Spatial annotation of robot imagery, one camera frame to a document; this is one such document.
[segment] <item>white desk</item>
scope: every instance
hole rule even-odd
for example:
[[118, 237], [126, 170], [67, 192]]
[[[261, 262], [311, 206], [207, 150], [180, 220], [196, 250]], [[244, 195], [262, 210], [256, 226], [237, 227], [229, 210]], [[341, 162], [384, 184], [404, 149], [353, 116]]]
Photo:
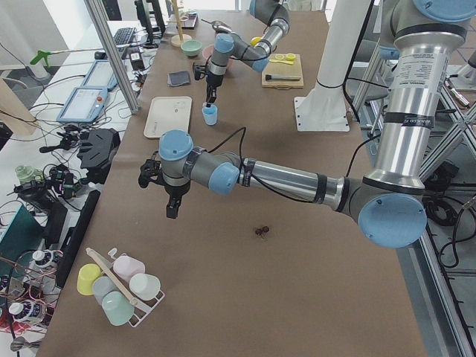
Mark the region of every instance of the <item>white desk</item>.
[[[109, 22], [109, 27], [111, 28], [111, 32], [115, 33], [118, 28], [127, 28], [127, 27], [136, 27], [141, 28], [140, 24], [137, 21], [128, 21], [128, 22]], [[100, 40], [97, 37], [96, 30], [93, 25], [86, 31], [84, 37], [79, 41], [77, 44], [77, 48], [94, 48], [100, 47]], [[148, 66], [149, 59], [155, 55], [155, 50], [149, 50], [144, 52], [144, 63], [146, 67]], [[86, 52], [76, 52], [72, 53], [68, 56], [68, 59], [64, 62], [63, 66], [58, 70], [58, 72], [51, 78], [50, 83], [61, 80], [62, 78], [74, 76], [74, 75], [83, 75], [86, 74], [91, 67], [91, 64], [94, 62], [94, 51], [86, 51]], [[134, 78], [132, 74], [132, 67], [129, 61], [126, 61], [126, 70], [129, 75], [130, 79]], [[83, 81], [82, 77], [73, 78], [70, 80], [65, 80], [54, 84], [50, 87], [47, 87], [45, 92], [38, 98], [35, 102], [36, 104], [40, 103], [64, 103], [68, 96], [71, 93], [71, 90], [79, 86]], [[130, 111], [127, 107], [126, 102], [124, 101], [124, 97], [122, 95], [121, 90], [119, 87], [113, 89], [111, 93], [109, 93], [108, 100], [106, 102], [106, 108], [110, 106], [110, 109], [107, 109], [106, 116], [108, 118], [107, 122], [105, 120], [100, 120], [99, 124], [104, 123], [101, 128], [114, 128], [120, 132], [122, 137], [123, 130], [126, 129], [127, 123], [129, 121]], [[38, 107], [31, 111], [33, 115], [39, 113], [41, 109], [44, 107]], [[62, 132], [62, 129], [58, 127], [58, 129], [54, 129], [55, 127], [59, 126], [60, 123], [57, 123], [56, 117], [61, 110], [61, 106], [48, 106], [46, 110], [41, 111], [38, 115], [38, 119], [40, 120], [50, 120], [48, 122], [39, 122], [39, 125], [46, 131], [50, 132], [53, 129], [53, 133]], [[35, 133], [32, 134], [30, 137], [21, 137], [18, 138], [15, 135], [12, 136], [12, 139], [21, 139], [21, 140], [32, 140], [35, 138], [40, 138], [42, 136], [42, 132], [37, 129]], [[2, 151], [0, 151], [0, 172], [1, 172], [1, 180], [0, 180], [0, 205], [3, 205], [5, 202], [8, 202], [12, 199], [16, 198], [16, 194], [7, 196], [8, 193], [13, 191], [13, 186], [15, 184], [19, 184], [18, 179], [15, 174], [15, 167], [20, 164], [23, 165], [30, 165], [37, 169], [42, 169], [46, 164], [59, 164], [59, 160], [53, 157], [51, 153], [42, 154], [39, 152], [39, 148], [45, 145], [56, 145], [60, 142], [60, 138], [54, 137], [53, 135], [47, 135], [45, 138], [35, 141], [15, 141], [9, 140]], [[71, 169], [78, 170], [82, 177], [86, 175], [85, 170], [80, 169], [80, 160], [76, 157], [77, 151], [71, 149], [69, 151], [65, 150], [55, 150], [58, 154], [69, 159], [70, 156], [71, 160], [68, 162], [68, 165]], [[70, 200], [70, 203], [73, 205], [81, 208], [83, 206], [84, 201], [86, 200], [87, 194], [90, 190], [98, 189], [101, 190], [101, 184], [89, 184], [89, 187], [84, 187], [78, 194], [77, 198]], [[4, 208], [0, 209], [0, 213], [8, 212], [12, 210], [16, 210], [19, 203], [12, 203]], [[65, 227], [63, 229], [63, 236], [65, 235], [65, 231], [68, 229], [69, 226], [74, 225], [77, 217], [79, 216], [78, 212], [74, 212], [69, 206], [68, 216], [66, 217]], [[2, 215], [3, 222], [8, 222], [8, 218], [11, 215]], [[39, 219], [39, 222], [44, 223], [45, 217]], [[33, 333], [26, 333], [24, 334], [25, 338], [29, 341], [35, 341], [36, 339], [40, 339], [42, 336]], [[14, 356], [14, 353], [10, 351], [10, 342], [12, 338], [7, 333], [0, 333], [0, 356]], [[21, 351], [22, 357], [34, 356], [30, 350], [22, 350]]]

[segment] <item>bottle cap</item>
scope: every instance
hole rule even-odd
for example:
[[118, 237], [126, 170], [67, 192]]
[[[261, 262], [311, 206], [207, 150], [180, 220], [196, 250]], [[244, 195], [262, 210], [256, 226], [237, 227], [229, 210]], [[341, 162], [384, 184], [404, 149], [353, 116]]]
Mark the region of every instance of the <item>bottle cap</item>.
[[39, 262], [43, 259], [45, 259], [45, 252], [44, 251], [35, 251], [33, 253], [33, 260]]
[[23, 311], [23, 304], [22, 303], [12, 303], [8, 308], [8, 312], [11, 315], [18, 315], [20, 312]]

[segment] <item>green object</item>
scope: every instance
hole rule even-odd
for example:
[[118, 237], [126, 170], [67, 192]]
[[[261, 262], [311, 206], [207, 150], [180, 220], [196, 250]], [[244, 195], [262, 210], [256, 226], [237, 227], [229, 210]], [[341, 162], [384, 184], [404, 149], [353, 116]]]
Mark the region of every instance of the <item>green object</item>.
[[43, 172], [32, 166], [19, 165], [15, 168], [16, 177], [20, 184], [27, 184], [30, 181], [43, 181]]
[[194, 57], [199, 54], [202, 49], [202, 43], [196, 39], [189, 39], [180, 45], [181, 50], [189, 57]]
[[48, 63], [48, 56], [52, 55], [50, 51], [42, 51], [38, 50], [36, 56], [30, 61], [31, 65], [37, 64], [40, 60], [45, 60], [46, 66], [49, 67], [50, 64]]

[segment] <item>green cup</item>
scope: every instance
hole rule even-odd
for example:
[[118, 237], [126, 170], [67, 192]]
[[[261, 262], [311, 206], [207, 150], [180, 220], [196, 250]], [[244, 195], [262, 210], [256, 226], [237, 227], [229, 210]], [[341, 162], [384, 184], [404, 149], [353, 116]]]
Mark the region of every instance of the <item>green cup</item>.
[[109, 322], [114, 326], [124, 325], [134, 315], [134, 306], [120, 292], [108, 293], [101, 306]]

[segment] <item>cup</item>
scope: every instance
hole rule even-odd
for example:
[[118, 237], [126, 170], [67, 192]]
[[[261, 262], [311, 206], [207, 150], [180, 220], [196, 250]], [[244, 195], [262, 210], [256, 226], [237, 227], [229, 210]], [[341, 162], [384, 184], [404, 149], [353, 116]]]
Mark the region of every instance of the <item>cup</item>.
[[124, 325], [134, 315], [134, 306], [120, 292], [108, 293], [101, 306], [109, 322], [114, 326]]
[[155, 298], [161, 291], [161, 281], [150, 274], [136, 274], [129, 281], [131, 292], [141, 300], [148, 301]]
[[202, 114], [207, 125], [215, 125], [218, 121], [218, 108], [215, 104], [207, 106], [206, 103], [202, 105]]
[[134, 259], [128, 255], [121, 255], [114, 261], [112, 270], [114, 270], [114, 273], [116, 273], [121, 279], [129, 283], [134, 275], [145, 273], [146, 266], [140, 260]]
[[97, 303], [100, 305], [103, 303], [103, 299], [108, 293], [116, 291], [118, 291], [118, 288], [109, 277], [99, 277], [92, 284], [92, 292]]
[[92, 284], [101, 276], [101, 269], [96, 264], [82, 266], [77, 275], [76, 289], [81, 295], [92, 295]]

